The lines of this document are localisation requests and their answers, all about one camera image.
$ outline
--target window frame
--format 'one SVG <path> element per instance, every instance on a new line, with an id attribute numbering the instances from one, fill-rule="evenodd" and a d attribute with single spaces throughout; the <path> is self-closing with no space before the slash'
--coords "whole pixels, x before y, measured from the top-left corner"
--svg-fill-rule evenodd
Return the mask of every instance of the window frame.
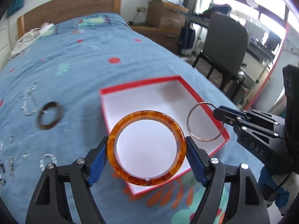
<path id="1" fill-rule="evenodd" d="M 246 0 L 235 0 L 237 2 L 243 3 L 245 5 L 248 5 Z M 259 5 L 258 8 L 256 8 L 256 10 L 259 11 L 259 16 L 258 19 L 260 19 L 261 14 L 265 14 L 266 16 L 268 16 L 269 18 L 273 19 L 275 22 L 279 23 L 282 27 L 286 28 L 286 24 L 288 21 L 288 14 L 289 14 L 289 8 L 286 5 L 286 9 L 285 9 L 285 14 L 284 14 L 284 19 L 282 19 L 281 17 L 279 17 L 278 15 L 276 15 L 275 13 L 271 12 L 270 10 L 268 10 L 267 8 Z"/>

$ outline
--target headboard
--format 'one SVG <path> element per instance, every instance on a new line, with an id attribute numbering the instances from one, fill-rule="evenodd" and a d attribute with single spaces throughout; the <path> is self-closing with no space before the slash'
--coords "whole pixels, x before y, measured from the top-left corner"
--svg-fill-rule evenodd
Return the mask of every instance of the headboard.
<path id="1" fill-rule="evenodd" d="M 120 13 L 120 8 L 121 0 L 52 0 L 18 18 L 18 37 L 45 22 L 57 24 L 93 13 Z"/>

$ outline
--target gloved hand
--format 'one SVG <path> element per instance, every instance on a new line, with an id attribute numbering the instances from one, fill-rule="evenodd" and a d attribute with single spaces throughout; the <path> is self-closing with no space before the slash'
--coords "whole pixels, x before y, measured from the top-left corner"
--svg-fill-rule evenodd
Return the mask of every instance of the gloved hand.
<path id="1" fill-rule="evenodd" d="M 272 175 L 269 173 L 268 169 L 263 166 L 258 181 L 259 187 L 262 192 L 267 186 L 270 186 L 272 189 L 275 189 L 279 186 L 284 179 L 287 177 L 287 173 L 284 175 Z M 266 205 L 270 206 L 274 201 L 278 207 L 280 213 L 284 215 L 287 213 L 292 203 L 294 202 L 297 194 L 299 192 L 299 175 L 292 172 L 290 177 L 286 182 L 276 191 L 274 198 L 266 200 Z"/>

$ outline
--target red strip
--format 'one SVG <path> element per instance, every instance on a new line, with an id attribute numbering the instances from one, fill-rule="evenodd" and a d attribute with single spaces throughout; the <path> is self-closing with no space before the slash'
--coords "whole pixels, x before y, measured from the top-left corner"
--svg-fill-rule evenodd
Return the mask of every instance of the red strip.
<path id="1" fill-rule="evenodd" d="M 290 24 L 286 23 L 286 34 L 289 31 L 289 28 L 290 28 Z M 256 101 L 256 99 L 258 98 L 258 96 L 261 94 L 262 90 L 266 86 L 266 84 L 269 81 L 269 79 L 270 79 L 270 77 L 271 77 L 274 69 L 276 68 L 277 64 L 279 63 L 278 60 L 279 60 L 279 58 L 280 58 L 280 56 L 281 56 L 281 54 L 283 52 L 282 48 L 284 47 L 285 42 L 286 42 L 286 35 L 284 36 L 284 39 L 283 39 L 283 42 L 282 42 L 282 45 L 281 45 L 281 48 L 279 50 L 279 53 L 278 53 L 277 57 L 274 58 L 275 59 L 275 63 L 273 65 L 271 71 L 269 72 L 268 76 L 266 77 L 265 81 L 262 83 L 262 85 L 259 88 L 259 90 L 257 91 L 257 93 L 253 96 L 252 100 L 250 100 L 249 103 L 245 105 L 244 110 L 249 110 L 250 109 L 251 105 Z"/>
<path id="2" fill-rule="evenodd" d="M 103 103 L 103 95 L 104 94 L 108 94 L 108 93 L 113 93 L 113 92 L 117 92 L 117 91 L 122 91 L 122 90 L 126 90 L 129 88 L 134 88 L 134 87 L 141 87 L 141 86 L 145 86 L 145 85 L 149 85 L 149 84 L 154 84 L 154 83 L 161 83 L 161 82 L 166 82 L 166 81 L 174 81 L 174 80 L 178 80 L 185 88 L 186 90 L 192 95 L 192 97 L 194 97 L 194 99 L 200 103 L 203 102 L 202 98 L 193 90 L 193 88 L 180 76 L 170 76 L 170 77 L 160 77 L 160 78 L 151 78 L 151 79 L 145 79 L 145 80 L 140 80 L 140 81 L 134 81 L 134 82 L 129 82 L 129 83 L 124 83 L 124 84 L 120 84 L 120 85 L 116 85 L 113 87 L 107 87 L 107 88 L 103 88 L 100 89 L 100 100 L 101 100 L 101 105 L 102 105 L 102 112 L 103 112 L 103 116 L 104 116 L 104 121 L 105 121 L 105 125 L 107 128 L 107 133 L 109 134 L 111 132 L 111 129 L 108 129 L 108 120 L 107 120 L 107 115 L 106 115 L 106 111 L 105 111 L 105 106 Z M 220 121 L 216 120 L 213 117 L 213 111 L 209 108 L 209 106 L 207 105 L 202 105 L 203 110 L 208 114 L 208 116 L 211 118 L 211 120 L 213 121 L 213 123 L 216 125 L 216 127 L 218 128 L 219 131 L 221 131 L 221 127 L 222 124 Z M 226 131 L 226 129 L 223 129 L 222 132 L 222 136 L 224 138 L 224 142 L 217 147 L 211 154 L 209 154 L 209 156 L 212 156 L 213 154 L 215 154 L 229 139 L 229 134 Z M 177 178 L 179 178 L 180 176 L 184 175 L 185 173 L 189 172 L 191 170 L 191 168 L 187 169 L 186 171 L 178 174 L 177 176 L 170 178 L 169 180 L 159 184 L 159 185 L 155 185 L 152 186 L 150 189 L 145 189 L 144 191 L 138 192 L 137 194 L 133 194 L 132 189 L 130 188 L 130 185 L 128 184 L 128 182 L 126 182 L 126 184 L 128 185 L 129 189 L 131 190 L 132 195 L 136 196 L 148 191 L 151 191 L 153 189 L 156 189 L 166 183 L 169 183 L 170 181 L 173 181 Z"/>

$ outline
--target bedsheet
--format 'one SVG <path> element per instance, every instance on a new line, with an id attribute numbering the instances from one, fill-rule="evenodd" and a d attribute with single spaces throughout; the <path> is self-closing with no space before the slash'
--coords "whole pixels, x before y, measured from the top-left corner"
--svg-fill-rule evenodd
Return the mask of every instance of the bedsheet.
<path id="1" fill-rule="evenodd" d="M 180 75 L 205 101 L 217 107 L 235 108 L 196 69 L 132 31 L 119 15 L 100 14 L 105 20 L 102 24 L 85 21 L 96 16 L 99 15 L 56 25 L 0 72 L 0 140 L 3 141 L 0 160 L 7 170 L 9 156 L 15 161 L 15 180 L 12 182 L 7 174 L 7 183 L 0 187 L 0 195 L 19 223 L 25 223 L 31 196 L 41 176 L 41 157 L 52 153 L 58 166 L 70 164 L 96 148 L 107 135 L 100 88 Z M 39 108 L 49 101 L 57 101 L 64 107 L 62 121 L 50 130 L 40 130 L 36 124 L 37 114 L 25 116 L 21 108 L 26 89 L 35 82 L 38 87 L 33 94 Z M 31 112 L 30 98 L 27 104 Z M 258 178 L 262 163 L 236 142 L 232 127 L 226 126 L 226 129 L 231 139 L 215 156 L 225 164 L 248 163 Z M 29 153 L 27 160 L 23 160 L 23 152 Z M 66 184 L 66 191 L 73 221 L 80 223 L 70 184 Z M 91 192 L 107 224 L 187 224 L 204 188 L 190 171 L 149 193 L 132 196 L 107 163 Z M 227 197 L 228 189 L 224 188 L 214 223 L 221 223 Z"/>

